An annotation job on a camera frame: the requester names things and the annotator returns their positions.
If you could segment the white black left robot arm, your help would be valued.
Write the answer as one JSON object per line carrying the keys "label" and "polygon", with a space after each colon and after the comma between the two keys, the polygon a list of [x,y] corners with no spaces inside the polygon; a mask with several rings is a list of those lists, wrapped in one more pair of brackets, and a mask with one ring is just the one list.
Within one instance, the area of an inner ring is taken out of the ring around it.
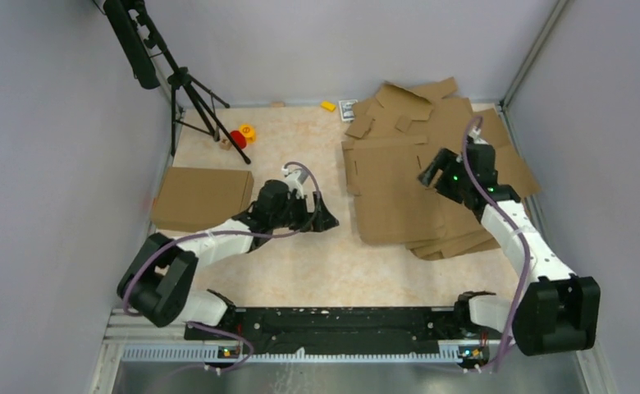
{"label": "white black left robot arm", "polygon": [[153,233],[142,244],[117,286],[122,309],[158,328],[172,323],[203,323],[216,339],[235,329],[232,304],[213,291],[192,294],[201,268],[251,253],[272,239],[325,232],[339,222],[315,190],[306,195],[284,181],[267,181],[249,207],[211,229],[171,238]]}

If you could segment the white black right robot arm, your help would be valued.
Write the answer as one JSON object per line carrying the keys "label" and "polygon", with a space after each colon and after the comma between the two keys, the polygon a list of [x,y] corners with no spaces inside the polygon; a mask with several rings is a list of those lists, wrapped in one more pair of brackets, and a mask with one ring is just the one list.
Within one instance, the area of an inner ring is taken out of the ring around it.
{"label": "white black right robot arm", "polygon": [[440,149],[419,174],[447,199],[462,204],[500,246],[519,276],[512,300],[470,292],[457,303],[455,331],[475,338],[492,328],[524,355],[589,350],[597,337],[601,288],[561,261],[531,223],[521,198],[498,181],[496,152],[468,142],[461,153]]}

